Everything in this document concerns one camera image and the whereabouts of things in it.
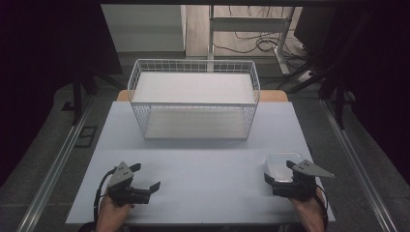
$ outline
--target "black cable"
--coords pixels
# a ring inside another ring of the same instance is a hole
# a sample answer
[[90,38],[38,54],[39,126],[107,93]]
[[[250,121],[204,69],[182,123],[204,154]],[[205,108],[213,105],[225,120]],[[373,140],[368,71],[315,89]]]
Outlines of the black cable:
[[257,46],[256,46],[255,48],[253,48],[253,49],[251,49],[251,50],[249,50],[249,51],[239,51],[239,50],[234,50],[234,49],[231,49],[231,48],[225,47],[225,46],[218,46],[218,45],[215,45],[214,43],[213,43],[213,45],[214,45],[215,47],[217,47],[217,48],[220,48],[220,49],[230,50],[230,51],[233,51],[233,52],[243,53],[243,54],[245,54],[245,53],[250,53],[250,52],[254,51],[255,49],[257,49]]
[[103,183],[105,182],[105,179],[109,176],[114,174],[115,169],[117,167],[114,167],[112,170],[108,171],[103,177],[102,181],[100,182],[100,186],[97,189],[96,192],[96,198],[94,199],[94,222],[97,223],[99,220],[99,210],[100,210],[100,198],[102,197],[102,188],[103,188]]
[[316,200],[317,204],[319,204],[320,209],[322,210],[323,225],[324,225],[325,231],[326,231],[326,228],[328,227],[328,223],[329,223],[329,216],[328,216],[329,201],[328,201],[328,197],[327,197],[327,195],[326,195],[325,190],[322,189],[322,188],[321,188],[320,186],[318,186],[317,184],[316,184],[316,186],[319,187],[319,188],[322,190],[322,192],[323,192],[323,194],[325,195],[325,198],[326,198],[326,206],[325,206],[325,203],[324,203],[324,202],[322,201],[322,199],[317,195],[317,193],[313,195],[313,198]]

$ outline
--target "white tabletop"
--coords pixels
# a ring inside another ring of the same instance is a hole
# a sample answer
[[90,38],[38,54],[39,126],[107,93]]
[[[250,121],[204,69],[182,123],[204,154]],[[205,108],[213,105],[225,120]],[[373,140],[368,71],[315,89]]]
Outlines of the white tabletop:
[[[291,102],[260,103],[247,141],[144,140],[130,104],[114,102],[66,223],[93,220],[98,185],[121,161],[142,164],[135,172],[134,188],[161,181],[150,203],[137,205],[127,223],[298,221],[290,201],[273,196],[264,182],[265,159],[272,153],[296,153],[311,160]],[[331,210],[329,218],[335,220]]]

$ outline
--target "gray floor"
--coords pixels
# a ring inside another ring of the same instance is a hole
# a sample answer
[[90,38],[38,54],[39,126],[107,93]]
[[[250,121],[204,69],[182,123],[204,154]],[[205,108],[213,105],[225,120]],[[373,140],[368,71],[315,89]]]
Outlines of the gray floor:
[[[126,84],[127,76],[130,76],[132,69],[127,61],[137,57],[120,58],[125,77],[115,76],[115,78]],[[283,81],[274,59],[255,57],[247,57],[247,59],[255,61],[259,76],[263,77],[260,79],[263,89],[275,89]],[[97,127],[96,137],[90,148],[73,148],[35,231],[76,231],[79,227],[65,224],[65,220],[93,155],[109,108],[119,93],[117,89],[98,78],[96,81],[100,91],[92,97],[91,111],[84,124],[87,127]],[[383,231],[317,97],[318,87],[320,83],[288,97],[295,107],[307,144],[311,148],[313,160],[337,176],[333,180],[322,179],[337,219],[329,225],[328,231]],[[54,107],[38,136],[14,173],[0,188],[1,232],[16,231],[46,172],[69,134],[73,113],[61,109],[65,102],[73,100],[72,95],[72,86],[66,86],[55,93]],[[364,164],[366,173],[390,211],[397,231],[408,230],[410,228],[408,210],[410,188],[358,122],[349,105],[344,107],[343,116],[345,131]],[[78,140],[77,144],[86,142],[88,141]]]

